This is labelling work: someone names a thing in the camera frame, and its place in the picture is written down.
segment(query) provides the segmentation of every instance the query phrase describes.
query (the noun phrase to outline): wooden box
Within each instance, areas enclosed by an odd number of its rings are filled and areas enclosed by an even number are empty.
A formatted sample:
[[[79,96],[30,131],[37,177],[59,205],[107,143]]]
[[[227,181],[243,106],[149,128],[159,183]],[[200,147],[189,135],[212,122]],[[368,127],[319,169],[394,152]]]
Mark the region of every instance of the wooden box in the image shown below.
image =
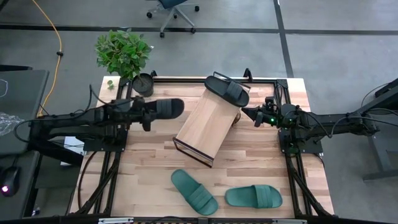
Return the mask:
[[[173,138],[175,147],[202,164],[212,167],[218,149],[239,110],[239,107],[206,89],[177,137]]]

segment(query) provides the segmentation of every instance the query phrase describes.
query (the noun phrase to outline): green slide sandal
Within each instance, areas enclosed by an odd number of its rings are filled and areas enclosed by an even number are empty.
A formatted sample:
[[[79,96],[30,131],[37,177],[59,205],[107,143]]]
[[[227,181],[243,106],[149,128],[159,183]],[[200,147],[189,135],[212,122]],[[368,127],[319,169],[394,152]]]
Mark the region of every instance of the green slide sandal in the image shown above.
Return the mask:
[[[211,215],[217,211],[218,203],[212,194],[184,170],[174,171],[172,182],[189,205],[200,215]]]
[[[225,193],[225,200],[231,206],[252,208],[277,208],[282,205],[282,196],[270,185],[236,187]]]

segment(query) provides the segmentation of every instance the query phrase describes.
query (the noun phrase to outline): gray floor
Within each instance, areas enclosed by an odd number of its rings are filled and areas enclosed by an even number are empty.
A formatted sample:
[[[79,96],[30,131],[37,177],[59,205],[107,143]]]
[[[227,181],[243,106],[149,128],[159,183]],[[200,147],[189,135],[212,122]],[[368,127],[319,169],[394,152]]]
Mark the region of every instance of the gray floor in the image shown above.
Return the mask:
[[[280,0],[286,29],[397,30],[398,1]],[[145,16],[154,2],[144,0],[40,0],[58,25],[160,27],[165,15]],[[276,29],[272,0],[202,0],[201,11],[186,8],[201,28]],[[47,25],[30,1],[13,0],[0,12],[7,24]],[[180,19],[172,27],[187,27]],[[94,44],[102,32],[60,32],[65,56],[57,86],[46,108],[68,113],[84,108],[88,85],[98,91],[106,70],[95,64]],[[256,77],[286,77],[279,34],[146,32],[154,46],[146,71],[159,75],[209,75],[216,70],[242,75],[249,67]],[[304,78],[312,111],[345,113],[359,108],[372,88],[397,78],[398,36],[288,35],[294,76]],[[51,31],[0,30],[0,63],[29,65],[53,74],[58,40]],[[335,213],[345,218],[396,223],[398,178],[364,183],[376,171],[365,137],[343,134],[322,141],[326,175]],[[38,206],[46,215],[61,215],[67,200],[53,200],[47,189]],[[63,190],[68,198],[71,189]]]

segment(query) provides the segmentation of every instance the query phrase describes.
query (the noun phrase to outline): wooden tabletop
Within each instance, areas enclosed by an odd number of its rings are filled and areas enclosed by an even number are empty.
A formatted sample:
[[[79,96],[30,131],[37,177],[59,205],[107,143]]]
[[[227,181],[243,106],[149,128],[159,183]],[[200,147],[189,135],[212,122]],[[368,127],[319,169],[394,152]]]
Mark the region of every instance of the wooden tabletop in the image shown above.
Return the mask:
[[[117,90],[108,90],[106,84],[108,80],[112,80],[117,86],[119,77],[104,77],[99,94],[104,101],[116,98]],[[300,105],[303,110],[310,111],[304,80],[288,78],[287,81],[292,104]],[[274,92],[271,84],[249,84],[249,86],[251,86],[251,91],[248,106],[261,105],[264,98],[272,96]],[[260,128],[255,128],[253,121],[242,113],[240,121],[231,128],[221,145],[212,169],[175,149],[172,138],[177,135],[204,90],[202,83],[155,84],[154,94],[146,101],[181,98],[185,102],[185,111],[177,119],[154,121],[151,132],[143,131],[140,124],[131,126],[126,150],[121,157],[112,216],[199,217],[200,215],[188,205],[170,179],[174,170],[185,169],[218,201],[220,207],[211,217],[294,217],[285,158],[280,153],[275,127],[263,124]],[[97,153],[84,175],[81,187],[83,203],[98,185],[103,156],[104,153]],[[324,208],[333,213],[325,171],[319,158],[304,154],[303,165],[308,188]],[[231,207],[225,202],[225,192],[231,187],[253,184],[267,184],[279,190],[283,197],[282,206],[273,209],[255,209]],[[107,193],[104,194],[103,204],[106,197]],[[300,208],[304,211],[300,190],[298,190],[298,197]],[[75,193],[70,211],[76,210],[77,194]]]

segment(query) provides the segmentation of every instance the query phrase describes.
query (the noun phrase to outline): orange cable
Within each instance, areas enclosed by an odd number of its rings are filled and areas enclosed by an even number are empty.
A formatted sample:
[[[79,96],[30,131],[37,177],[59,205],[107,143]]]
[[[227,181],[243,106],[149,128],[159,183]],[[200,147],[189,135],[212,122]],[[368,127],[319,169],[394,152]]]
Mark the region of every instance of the orange cable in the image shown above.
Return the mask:
[[[60,50],[59,52],[62,53],[62,41],[61,41],[61,37],[60,34],[58,33],[57,28],[55,28],[54,24],[52,23],[51,19],[46,15],[46,13],[43,11],[43,9],[37,4],[37,2],[35,0],[32,0],[33,3],[39,8],[39,10],[42,12],[42,14],[45,16],[45,18],[50,22],[52,28],[54,29],[55,33],[58,36],[58,40],[60,41]],[[58,75],[58,68],[60,66],[60,62],[61,62],[61,57],[62,55],[58,55],[58,62],[57,62],[57,66],[55,67],[55,73],[54,73],[54,81],[52,82],[52,86],[51,86],[51,90],[50,92],[47,94],[47,96],[44,99],[43,105],[42,107],[45,106],[45,104],[47,103],[47,100],[49,99],[51,93],[54,90],[54,86],[55,86],[55,82],[57,81],[57,75]],[[39,109],[39,112],[37,113],[37,116],[42,116],[43,115],[43,108]]]

